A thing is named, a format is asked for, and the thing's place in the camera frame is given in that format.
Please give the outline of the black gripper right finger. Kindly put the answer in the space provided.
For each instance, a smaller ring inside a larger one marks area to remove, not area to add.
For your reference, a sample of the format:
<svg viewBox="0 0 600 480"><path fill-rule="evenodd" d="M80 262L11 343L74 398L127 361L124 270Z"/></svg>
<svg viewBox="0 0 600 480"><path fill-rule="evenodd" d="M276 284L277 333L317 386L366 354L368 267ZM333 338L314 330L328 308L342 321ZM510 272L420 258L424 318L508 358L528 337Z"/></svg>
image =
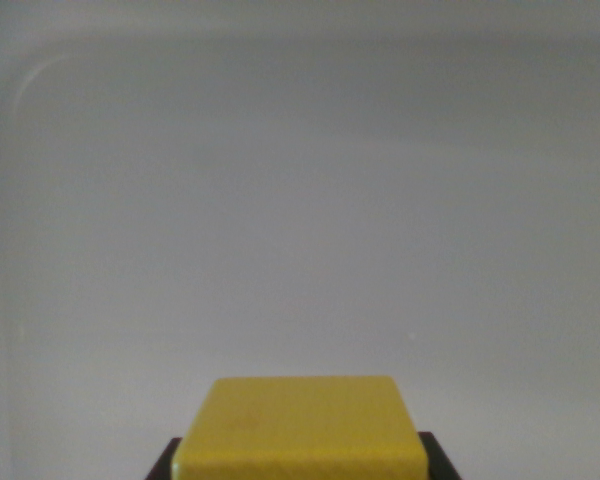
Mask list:
<svg viewBox="0 0 600 480"><path fill-rule="evenodd" d="M429 480L462 480L461 475L451 462L441 444L432 432L418 432L421 443L427 453Z"/></svg>

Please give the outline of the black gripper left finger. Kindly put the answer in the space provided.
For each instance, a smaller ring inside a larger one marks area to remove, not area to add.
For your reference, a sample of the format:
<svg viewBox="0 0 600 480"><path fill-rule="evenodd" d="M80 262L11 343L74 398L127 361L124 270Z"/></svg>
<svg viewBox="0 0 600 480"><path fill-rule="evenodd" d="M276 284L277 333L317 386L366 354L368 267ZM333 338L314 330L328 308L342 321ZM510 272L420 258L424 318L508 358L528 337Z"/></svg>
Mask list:
<svg viewBox="0 0 600 480"><path fill-rule="evenodd" d="M171 462L173 456L181 443L181 437L172 438L146 475L145 480L170 480Z"/></svg>

